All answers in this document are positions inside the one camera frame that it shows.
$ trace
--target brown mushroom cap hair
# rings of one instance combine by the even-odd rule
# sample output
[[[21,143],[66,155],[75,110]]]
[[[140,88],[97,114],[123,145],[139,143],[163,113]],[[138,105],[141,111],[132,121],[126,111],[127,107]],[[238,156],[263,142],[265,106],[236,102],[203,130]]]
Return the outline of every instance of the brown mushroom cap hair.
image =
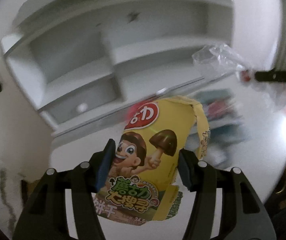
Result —
[[[163,130],[153,135],[150,140],[155,148],[161,148],[166,155],[174,156],[178,145],[176,134],[172,130]]]

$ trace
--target blurry snack package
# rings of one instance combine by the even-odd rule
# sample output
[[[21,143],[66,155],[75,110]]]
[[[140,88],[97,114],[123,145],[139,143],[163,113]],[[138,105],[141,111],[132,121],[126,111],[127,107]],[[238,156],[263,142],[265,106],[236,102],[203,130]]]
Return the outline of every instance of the blurry snack package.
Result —
[[[202,158],[210,131],[199,102],[178,96],[140,106],[124,128],[105,187],[94,197],[97,215],[136,226],[176,215],[182,192],[172,183],[179,150],[195,123]]]

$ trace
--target round white knob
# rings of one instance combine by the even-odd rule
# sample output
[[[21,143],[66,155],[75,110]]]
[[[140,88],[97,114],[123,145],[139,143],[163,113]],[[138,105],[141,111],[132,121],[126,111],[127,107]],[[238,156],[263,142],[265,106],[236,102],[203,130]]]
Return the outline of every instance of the round white knob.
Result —
[[[81,114],[81,113],[84,113],[88,108],[89,108],[89,106],[87,103],[82,103],[82,104],[77,106],[76,111],[79,114]]]

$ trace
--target person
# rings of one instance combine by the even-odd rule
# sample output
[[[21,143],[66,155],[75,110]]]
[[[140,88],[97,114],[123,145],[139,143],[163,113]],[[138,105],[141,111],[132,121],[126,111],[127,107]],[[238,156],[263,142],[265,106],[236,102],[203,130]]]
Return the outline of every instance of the person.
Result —
[[[146,156],[146,144],[142,136],[135,132],[122,135],[112,162],[109,176],[130,178],[147,170],[155,170],[161,160],[150,163],[151,156]]]

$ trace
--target silver screw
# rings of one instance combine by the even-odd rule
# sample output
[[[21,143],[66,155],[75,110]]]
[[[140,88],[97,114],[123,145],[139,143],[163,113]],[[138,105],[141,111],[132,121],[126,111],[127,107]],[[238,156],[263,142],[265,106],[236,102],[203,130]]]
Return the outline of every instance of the silver screw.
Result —
[[[233,172],[236,173],[236,174],[241,174],[242,171],[241,171],[240,168],[235,167],[235,168],[233,168]]]
[[[198,162],[198,165],[199,165],[199,167],[201,167],[201,168],[205,168],[205,167],[207,166],[207,163],[204,162],[204,161],[199,161],[199,162]]]
[[[90,164],[88,162],[82,162],[81,163],[81,168],[82,169],[87,169],[90,166]]]
[[[47,175],[53,175],[54,173],[55,173],[55,169],[53,169],[53,168],[50,168],[46,171]]]

